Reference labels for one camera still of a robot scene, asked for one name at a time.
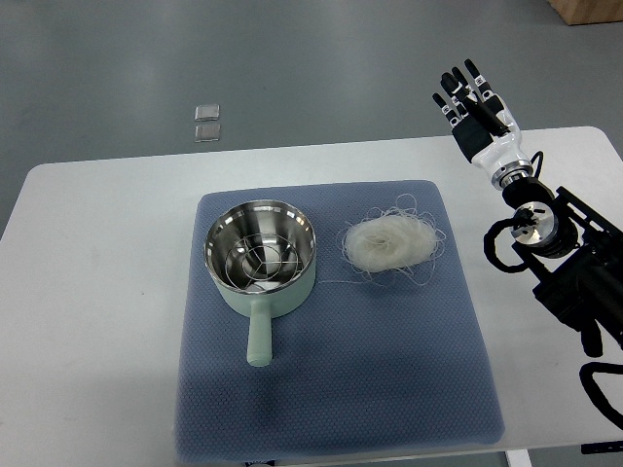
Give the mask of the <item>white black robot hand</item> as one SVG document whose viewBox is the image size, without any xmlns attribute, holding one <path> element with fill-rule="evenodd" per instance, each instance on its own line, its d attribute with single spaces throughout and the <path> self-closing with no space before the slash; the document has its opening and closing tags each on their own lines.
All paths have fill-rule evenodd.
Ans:
<svg viewBox="0 0 623 467">
<path fill-rule="evenodd" d="M 471 59 L 462 68 L 443 73 L 440 86 L 443 92 L 434 93 L 433 101 L 461 153 L 485 171 L 494 188 L 501 191 L 535 174 L 531 159 L 521 149 L 522 132 L 515 118 Z"/>
</svg>

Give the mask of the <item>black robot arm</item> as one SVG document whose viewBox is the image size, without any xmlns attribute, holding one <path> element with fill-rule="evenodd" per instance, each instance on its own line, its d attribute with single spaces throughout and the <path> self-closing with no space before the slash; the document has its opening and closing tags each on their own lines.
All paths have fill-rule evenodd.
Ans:
<svg viewBox="0 0 623 467">
<path fill-rule="evenodd" d="M 622 232 L 564 187 L 551 191 L 539 180 L 541 153 L 502 165 L 492 183 L 513 208 L 483 240 L 490 264 L 505 273 L 530 271 L 534 297 L 561 323 L 576 331 L 590 362 L 579 370 L 593 406 L 613 425 L 622 413 L 606 398 L 596 375 L 622 373 L 604 363 L 602 333 L 622 341 Z"/>
</svg>

